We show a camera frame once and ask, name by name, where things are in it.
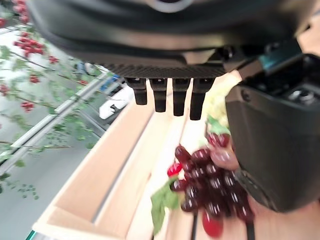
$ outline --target artificial leaf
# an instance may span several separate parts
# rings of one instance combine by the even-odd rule
[[[49,106],[47,109],[48,109],[49,114],[52,114],[52,115],[56,114],[54,107]]]
[[[168,191],[163,199],[163,206],[169,209],[177,209],[179,207],[179,196],[174,191]]]
[[[16,70],[24,69],[26,67],[27,67],[27,62],[25,60],[17,58],[12,66],[12,71],[15,72]]]
[[[230,134],[230,130],[222,126],[219,121],[211,116],[207,117],[208,131],[215,134]]]
[[[84,140],[86,140],[86,137],[82,135],[82,136],[78,136],[76,139],[78,141],[84,141]]]
[[[159,233],[162,228],[165,219],[165,208],[163,206],[152,207],[151,216],[153,222],[153,235]]]
[[[42,147],[39,147],[39,148],[36,150],[36,152],[37,152],[37,153],[42,153],[45,149],[46,149],[46,148],[45,148],[44,146],[42,146]]]
[[[22,161],[21,159],[18,160],[18,161],[16,161],[16,162],[14,163],[14,165],[15,165],[16,167],[18,167],[18,168],[23,168],[23,167],[26,166],[25,162]]]
[[[9,178],[11,175],[9,174],[9,173],[4,173],[4,174],[2,174],[2,175],[0,175],[0,180],[4,180],[4,179],[7,179],[7,178]]]
[[[7,46],[0,46],[1,56],[0,58],[8,60],[11,57],[10,49]]]
[[[86,147],[87,149],[92,149],[94,146],[95,146],[95,144],[94,144],[94,143],[91,143],[91,142],[89,142],[89,143],[87,143],[87,144],[85,145],[85,147]]]

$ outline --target green leaf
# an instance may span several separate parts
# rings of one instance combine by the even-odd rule
[[[17,58],[12,66],[12,71],[15,72],[16,70],[24,69],[27,67],[27,62],[20,58]]]
[[[7,178],[9,178],[11,175],[9,174],[9,173],[4,173],[4,174],[2,174],[2,175],[0,175],[0,180],[4,180],[4,179],[7,179]]]
[[[44,146],[42,146],[42,147],[38,148],[38,149],[36,150],[36,152],[37,152],[37,153],[42,153],[45,149],[46,149],[46,148],[45,148]]]
[[[82,136],[78,136],[76,139],[78,141],[84,141],[84,140],[86,140],[86,137],[82,135]]]
[[[53,127],[53,129],[57,132],[64,132],[66,130],[66,126],[62,124],[57,124]]]
[[[23,168],[23,167],[26,166],[25,162],[22,161],[21,159],[18,160],[18,161],[16,161],[16,162],[14,163],[14,165],[15,165],[16,167],[18,167],[18,168]]]
[[[208,131],[215,134],[230,134],[227,127],[222,126],[219,121],[211,116],[207,117]]]
[[[49,114],[52,114],[52,115],[56,114],[55,108],[52,107],[52,106],[49,106],[49,107],[48,107],[48,112],[49,112]]]
[[[168,191],[163,199],[163,206],[169,209],[177,209],[179,208],[179,196],[174,191]]]
[[[152,207],[151,216],[153,222],[153,235],[157,235],[164,223],[165,219],[165,208],[163,206],[160,207]]]
[[[66,88],[64,90],[65,95],[67,95],[68,97],[72,97],[75,94],[75,91],[72,90],[71,88]]]
[[[87,149],[92,149],[94,146],[95,146],[95,144],[94,144],[94,143],[91,143],[91,142],[89,142],[89,143],[87,143],[87,144],[85,145],[85,147],[86,147]]]
[[[7,46],[0,46],[1,56],[0,58],[8,60],[11,57],[10,49]]]

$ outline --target fingernail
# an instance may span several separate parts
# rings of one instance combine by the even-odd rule
[[[239,167],[236,155],[232,150],[216,148],[211,152],[212,161],[220,168],[236,170]]]

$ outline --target dark red grape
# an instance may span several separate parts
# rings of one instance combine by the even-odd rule
[[[228,212],[227,205],[221,196],[216,195],[209,203],[205,205],[205,210],[212,218],[221,218]]]
[[[198,202],[192,198],[186,198],[184,202],[181,204],[182,211],[187,213],[196,212],[198,208],[199,208]]]
[[[212,238],[221,237],[224,229],[222,220],[210,217],[210,215],[205,211],[202,214],[202,226],[206,234]]]
[[[205,171],[209,177],[218,177],[222,174],[223,169],[216,166],[214,163],[210,163],[206,165]]]
[[[252,223],[255,218],[255,214],[252,212],[249,204],[243,205],[236,204],[235,206],[236,216],[246,223]]]
[[[240,183],[236,180],[235,174],[232,171],[224,172],[224,184],[232,191],[241,192],[244,190]]]
[[[186,187],[185,196],[189,199],[201,199],[204,196],[204,187],[202,185],[189,185]]]
[[[180,192],[186,190],[187,186],[189,183],[186,180],[175,180],[173,183],[170,185],[170,189],[173,192]]]
[[[193,161],[184,162],[182,163],[182,168],[185,172],[191,172],[196,168],[196,164]]]
[[[191,158],[190,153],[181,145],[175,148],[174,155],[180,163],[186,163]]]
[[[225,148],[229,143],[230,135],[227,133],[223,133],[223,134],[209,133],[206,136],[206,139],[208,140],[209,144],[212,145],[213,147]]]
[[[196,181],[202,180],[207,176],[206,171],[201,167],[193,169],[191,175]]]
[[[196,164],[210,163],[211,162],[210,153],[211,152],[209,148],[199,149],[191,155],[191,160]]]
[[[184,173],[184,179],[187,180],[188,182],[194,182],[191,172],[188,172],[188,171]]]

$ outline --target black plastic casing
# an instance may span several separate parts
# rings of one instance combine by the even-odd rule
[[[308,86],[320,93],[318,83]],[[277,212],[319,199],[319,102],[302,105],[243,82],[226,97],[226,111],[240,164],[236,176],[250,195]]]

